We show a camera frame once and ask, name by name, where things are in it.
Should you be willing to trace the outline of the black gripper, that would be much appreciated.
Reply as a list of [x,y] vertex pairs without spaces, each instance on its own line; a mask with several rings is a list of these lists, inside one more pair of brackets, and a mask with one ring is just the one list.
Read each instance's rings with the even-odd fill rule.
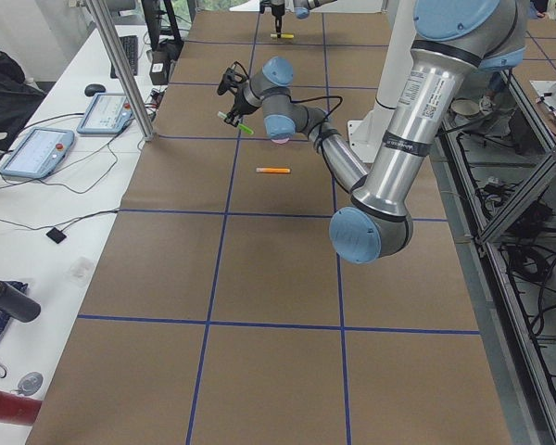
[[224,117],[225,123],[238,126],[242,123],[244,116],[253,113],[253,106],[246,100],[245,96],[248,80],[248,73],[240,62],[234,62],[222,74],[217,88],[217,95],[224,95],[230,92],[234,96],[233,106]]
[[269,9],[273,15],[284,15],[285,0],[260,0],[259,13],[263,14],[266,9]]

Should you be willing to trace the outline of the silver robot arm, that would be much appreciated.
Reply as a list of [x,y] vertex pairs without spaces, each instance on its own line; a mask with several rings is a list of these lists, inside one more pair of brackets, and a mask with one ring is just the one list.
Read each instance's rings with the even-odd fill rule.
[[297,18],[304,19],[311,10],[333,2],[334,0],[263,0],[259,2],[259,13],[263,14],[266,9],[269,9],[275,18],[280,19],[285,14],[286,9],[292,7]]
[[335,251],[351,263],[393,255],[411,241],[405,199],[453,97],[472,72],[506,70],[522,61],[528,10],[526,1],[400,3],[397,18],[413,27],[412,65],[371,165],[353,152],[323,110],[292,98],[294,71],[283,57],[269,59],[254,75],[238,64],[223,73],[217,92],[234,97],[223,120],[235,126],[261,111],[272,141],[305,135],[350,196],[350,205],[330,221]]

